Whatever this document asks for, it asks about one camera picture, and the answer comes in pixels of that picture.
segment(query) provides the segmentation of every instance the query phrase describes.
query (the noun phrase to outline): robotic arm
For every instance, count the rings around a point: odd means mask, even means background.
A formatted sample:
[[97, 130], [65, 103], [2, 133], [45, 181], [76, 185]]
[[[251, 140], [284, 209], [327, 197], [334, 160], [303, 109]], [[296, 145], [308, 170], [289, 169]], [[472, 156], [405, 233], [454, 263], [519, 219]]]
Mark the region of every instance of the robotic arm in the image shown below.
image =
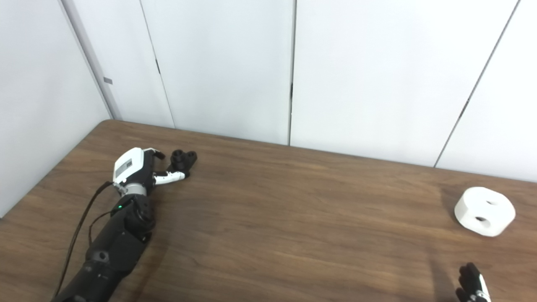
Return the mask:
[[195, 152], [175, 150], [167, 170], [155, 172], [154, 157], [165, 155], [153, 148], [133, 148], [115, 162], [112, 185], [121, 198], [90, 243], [76, 276], [51, 302], [107, 302], [133, 271], [155, 227], [154, 205], [148, 196], [156, 185], [189, 177], [198, 158]]
[[460, 302], [491, 302], [485, 279], [473, 263], [462, 266], [459, 272], [462, 288], [458, 288], [455, 293]]

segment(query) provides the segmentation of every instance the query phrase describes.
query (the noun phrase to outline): white wall panel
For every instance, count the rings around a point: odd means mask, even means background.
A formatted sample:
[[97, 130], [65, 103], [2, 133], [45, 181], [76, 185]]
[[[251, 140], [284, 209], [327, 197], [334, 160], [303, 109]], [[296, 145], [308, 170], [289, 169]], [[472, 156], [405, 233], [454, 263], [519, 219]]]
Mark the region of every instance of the white wall panel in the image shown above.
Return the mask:
[[177, 128], [287, 143], [292, 0], [142, 0]]
[[291, 145], [434, 165], [514, 5], [298, 1]]
[[174, 127], [140, 2], [63, 3], [115, 117]]
[[108, 111], [57, 0], [0, 0], [0, 217]]
[[522, 0], [437, 167], [537, 182], [535, 16]]

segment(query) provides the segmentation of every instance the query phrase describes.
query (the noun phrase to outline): white object with holes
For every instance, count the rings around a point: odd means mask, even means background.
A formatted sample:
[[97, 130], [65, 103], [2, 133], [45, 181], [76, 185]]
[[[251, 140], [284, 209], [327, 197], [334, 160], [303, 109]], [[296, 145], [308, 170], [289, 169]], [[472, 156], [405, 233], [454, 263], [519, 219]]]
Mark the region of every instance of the white object with holes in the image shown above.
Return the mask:
[[287, 143], [293, 1], [142, 4], [177, 128]]
[[116, 118], [173, 128], [140, 2], [63, 3]]
[[110, 116], [57, 0], [0, 8], [2, 217]]
[[291, 145], [433, 166], [515, 3], [299, 1]]
[[514, 206], [503, 194], [475, 186], [455, 205], [455, 217], [470, 231], [496, 237], [514, 220]]
[[437, 167], [537, 182], [537, 1], [521, 1]]

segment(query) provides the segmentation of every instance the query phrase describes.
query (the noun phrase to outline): black cable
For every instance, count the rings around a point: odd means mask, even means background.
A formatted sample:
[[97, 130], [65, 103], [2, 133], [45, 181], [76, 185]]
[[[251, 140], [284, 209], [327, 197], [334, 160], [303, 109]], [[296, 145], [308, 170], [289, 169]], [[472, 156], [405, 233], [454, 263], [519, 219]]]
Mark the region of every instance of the black cable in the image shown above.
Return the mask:
[[105, 215], [110, 214], [110, 213], [112, 213], [112, 211], [108, 211], [106, 213], [103, 213], [103, 214], [99, 215], [99, 217], [95, 218], [95, 220], [90, 224], [90, 230], [88, 231], [88, 242], [89, 242], [90, 245], [93, 242], [93, 240], [91, 240], [91, 227], [93, 227], [93, 225], [95, 224], [95, 222], [97, 222], [97, 220], [101, 219], [102, 217], [104, 217]]
[[93, 197], [91, 198], [90, 202], [88, 203], [88, 205], [86, 206], [86, 209], [84, 210], [84, 213], [82, 213], [82, 217], [80, 218], [80, 222], [78, 223], [78, 225], [76, 226], [76, 230], [75, 230], [75, 233], [73, 234], [72, 236], [72, 239], [71, 239], [71, 244], [69, 245], [69, 249], [67, 250], [67, 256], [66, 256], [66, 261], [65, 263], [63, 264], [63, 270], [62, 270], [62, 274], [60, 276], [60, 281], [58, 282], [58, 286], [56, 288], [56, 291], [54, 292], [54, 296], [53, 297], [56, 297], [58, 295], [58, 293], [60, 293], [60, 289], [62, 287], [62, 283], [63, 283], [63, 279], [65, 278], [66, 276], [66, 272], [67, 272], [67, 267], [69, 266], [69, 260], [71, 259], [71, 254], [72, 254], [72, 248], [75, 246], [75, 242], [76, 242], [76, 238], [78, 236], [78, 232], [80, 232], [80, 228], [82, 227], [82, 224], [84, 223], [84, 219], [86, 219], [86, 216], [88, 215], [88, 212], [91, 208], [91, 205], [93, 205], [93, 202], [95, 201], [95, 199], [97, 198], [97, 196], [102, 192], [104, 191], [104, 189], [106, 189], [108, 186], [110, 186], [112, 184], [112, 182], [105, 182], [104, 184], [102, 184], [98, 189], [97, 191], [95, 191], [95, 194], [93, 195]]

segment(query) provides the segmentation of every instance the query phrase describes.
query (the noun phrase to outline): wooden table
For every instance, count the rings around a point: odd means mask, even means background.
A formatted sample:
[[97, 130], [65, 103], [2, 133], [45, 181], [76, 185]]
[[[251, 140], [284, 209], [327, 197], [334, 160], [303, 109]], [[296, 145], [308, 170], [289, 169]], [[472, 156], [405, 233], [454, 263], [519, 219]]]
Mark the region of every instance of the wooden table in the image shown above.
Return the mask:
[[[1, 301], [49, 301], [88, 200], [132, 147], [199, 159], [151, 195], [153, 240], [112, 301], [448, 302], [468, 261], [494, 302], [537, 300], [537, 184], [110, 120], [0, 220]], [[501, 236], [454, 220], [471, 186], [514, 203]], [[116, 201], [97, 199], [66, 280]]]

